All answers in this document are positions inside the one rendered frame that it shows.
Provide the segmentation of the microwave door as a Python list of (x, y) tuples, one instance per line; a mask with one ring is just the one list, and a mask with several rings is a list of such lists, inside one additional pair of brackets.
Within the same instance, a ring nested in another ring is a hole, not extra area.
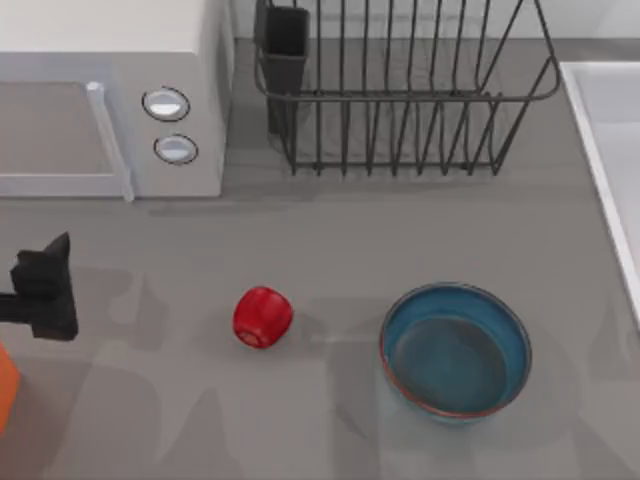
[(0, 62), (0, 198), (124, 199), (87, 97), (91, 81), (105, 87), (132, 172), (118, 128), (112, 74), (100, 67), (6, 58)]

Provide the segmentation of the pale microwave oven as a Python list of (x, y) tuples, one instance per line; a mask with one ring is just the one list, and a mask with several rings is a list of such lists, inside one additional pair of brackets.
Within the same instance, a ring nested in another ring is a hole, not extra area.
[[(220, 194), (234, 73), (229, 0), (0, 0), (0, 62), (6, 58), (112, 74), (135, 199)], [(145, 112), (142, 96), (162, 87), (187, 96), (184, 119), (160, 122)], [(156, 156), (154, 142), (175, 134), (197, 144), (191, 163)]]

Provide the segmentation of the dark cutlery holder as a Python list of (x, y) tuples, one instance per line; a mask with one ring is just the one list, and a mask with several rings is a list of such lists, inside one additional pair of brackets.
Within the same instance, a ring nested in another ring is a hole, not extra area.
[(256, 0), (254, 40), (261, 53), (259, 64), (266, 82), (268, 131), (287, 131), (287, 103), (272, 97), (297, 97), (302, 90), (309, 53), (310, 13), (298, 6), (279, 6)]

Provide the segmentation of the red apple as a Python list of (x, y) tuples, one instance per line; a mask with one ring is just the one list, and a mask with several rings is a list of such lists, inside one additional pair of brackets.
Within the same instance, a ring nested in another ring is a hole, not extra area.
[(250, 288), (238, 301), (232, 318), (235, 336), (245, 345), (267, 349), (289, 330), (293, 308), (278, 291), (266, 287)]

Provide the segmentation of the orange box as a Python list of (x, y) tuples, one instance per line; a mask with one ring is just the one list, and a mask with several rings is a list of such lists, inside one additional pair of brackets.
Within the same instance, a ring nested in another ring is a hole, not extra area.
[(20, 372), (0, 343), (0, 436), (4, 433), (20, 386)]

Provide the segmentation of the blue bowl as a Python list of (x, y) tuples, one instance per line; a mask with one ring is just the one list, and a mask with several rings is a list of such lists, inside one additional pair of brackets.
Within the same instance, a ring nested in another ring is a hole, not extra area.
[(406, 404), (445, 424), (482, 421), (526, 387), (529, 332), (499, 296), (476, 285), (436, 282), (399, 297), (378, 336), (383, 375)]

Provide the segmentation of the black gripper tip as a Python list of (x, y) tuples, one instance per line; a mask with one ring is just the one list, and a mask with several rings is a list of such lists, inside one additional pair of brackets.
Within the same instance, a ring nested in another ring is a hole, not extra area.
[(70, 253), (67, 232), (42, 250), (19, 251), (10, 271), (13, 291), (0, 292), (0, 323), (27, 325), (38, 339), (74, 340), (79, 323)]

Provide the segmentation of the microwave knob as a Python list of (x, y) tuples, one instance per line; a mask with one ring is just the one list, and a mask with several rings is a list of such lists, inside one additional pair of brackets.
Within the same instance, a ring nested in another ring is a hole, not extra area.
[(156, 156), (171, 165), (185, 165), (194, 161), (199, 153), (197, 144), (188, 136), (175, 134), (154, 142)]
[(178, 122), (191, 109), (187, 96), (169, 87), (146, 92), (142, 96), (142, 106), (149, 116), (160, 122)]

